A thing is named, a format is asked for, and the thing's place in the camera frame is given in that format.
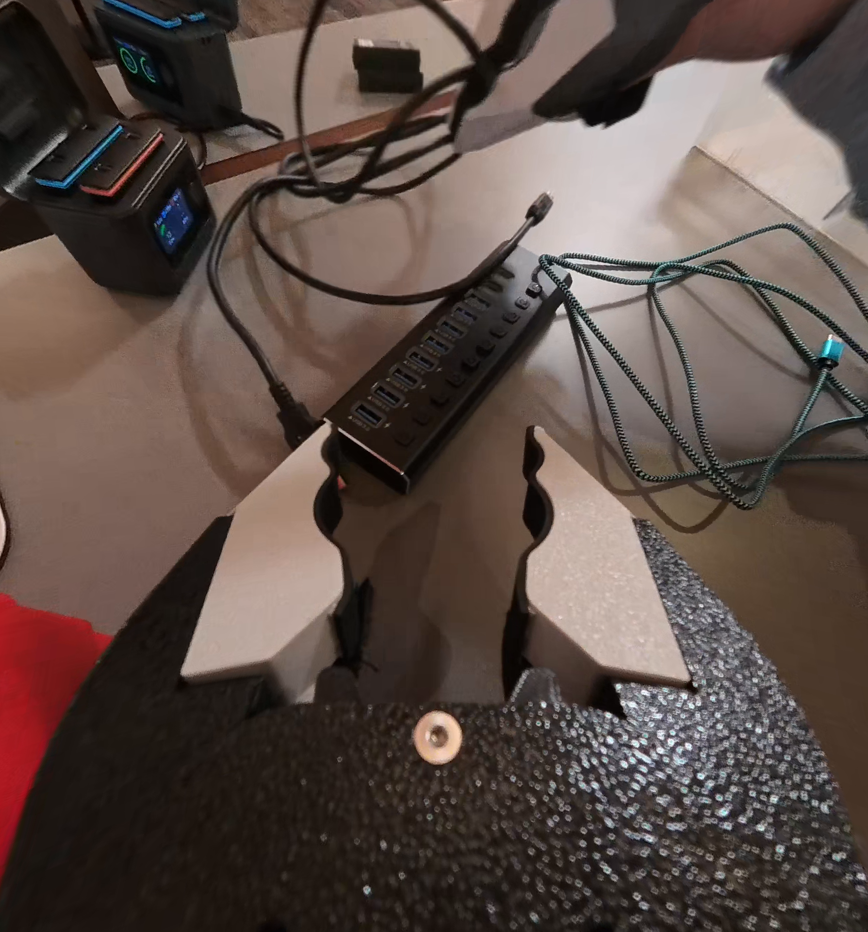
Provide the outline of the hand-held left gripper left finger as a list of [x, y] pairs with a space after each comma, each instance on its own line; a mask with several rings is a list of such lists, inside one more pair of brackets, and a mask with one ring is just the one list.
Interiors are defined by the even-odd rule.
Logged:
[[335, 533], [342, 450], [323, 424], [235, 508], [180, 675], [200, 685], [262, 678], [312, 698], [321, 672], [363, 664], [371, 587]]

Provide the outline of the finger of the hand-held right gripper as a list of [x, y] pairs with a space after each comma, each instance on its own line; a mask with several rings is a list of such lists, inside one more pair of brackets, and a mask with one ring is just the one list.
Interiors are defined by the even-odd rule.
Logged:
[[466, 155], [498, 145], [544, 125], [530, 107], [502, 109], [494, 100], [476, 106], [454, 106], [454, 153]]

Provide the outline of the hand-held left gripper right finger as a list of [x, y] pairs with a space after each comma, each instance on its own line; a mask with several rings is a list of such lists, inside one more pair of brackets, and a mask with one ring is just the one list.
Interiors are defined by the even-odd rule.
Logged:
[[693, 690], [630, 511], [549, 433], [525, 434], [521, 553], [503, 631], [507, 699], [619, 706], [616, 686]]

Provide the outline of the black usb hub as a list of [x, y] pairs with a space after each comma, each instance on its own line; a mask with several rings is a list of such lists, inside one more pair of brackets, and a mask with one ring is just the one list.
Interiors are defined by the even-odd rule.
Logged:
[[442, 300], [325, 414], [344, 457], [406, 495], [562, 306], [538, 256]]

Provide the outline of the person's right forearm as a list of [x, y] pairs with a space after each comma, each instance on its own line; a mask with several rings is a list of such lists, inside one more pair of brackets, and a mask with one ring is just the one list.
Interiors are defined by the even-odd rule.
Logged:
[[752, 62], [776, 57], [823, 33], [851, 5], [851, 1], [709, 2], [655, 70], [696, 60]]

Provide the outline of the small black battery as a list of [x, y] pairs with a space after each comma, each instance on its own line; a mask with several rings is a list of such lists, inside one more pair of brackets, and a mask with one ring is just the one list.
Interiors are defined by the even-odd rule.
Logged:
[[409, 42], [358, 38], [352, 47], [352, 63], [358, 72], [420, 72], [421, 55]]
[[412, 95], [425, 85], [424, 75], [417, 69], [398, 71], [367, 67], [358, 69], [357, 76], [358, 89], [362, 94]]

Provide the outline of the person's grey clothing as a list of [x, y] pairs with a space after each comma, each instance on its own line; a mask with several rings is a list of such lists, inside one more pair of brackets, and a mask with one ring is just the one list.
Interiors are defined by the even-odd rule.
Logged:
[[841, 149], [851, 211], [868, 227], [868, 1], [854, 3], [821, 38], [779, 57], [768, 77]]

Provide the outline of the red cloth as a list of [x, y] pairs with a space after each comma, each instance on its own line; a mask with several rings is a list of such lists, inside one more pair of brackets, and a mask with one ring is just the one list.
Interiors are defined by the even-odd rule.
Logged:
[[0, 881], [55, 729], [112, 639], [0, 594]]

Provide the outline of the black battery charger blue top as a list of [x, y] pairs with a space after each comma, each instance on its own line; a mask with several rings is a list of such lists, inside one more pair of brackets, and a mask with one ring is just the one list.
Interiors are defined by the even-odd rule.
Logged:
[[95, 16], [130, 94], [189, 130], [239, 123], [228, 35], [236, 1], [102, 1]]

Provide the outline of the black battery charger red stripe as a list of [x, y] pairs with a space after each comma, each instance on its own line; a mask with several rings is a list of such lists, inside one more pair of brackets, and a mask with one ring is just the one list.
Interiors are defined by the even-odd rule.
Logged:
[[191, 146], [120, 111], [53, 2], [0, 2], [0, 195], [136, 295], [176, 295], [215, 228]]

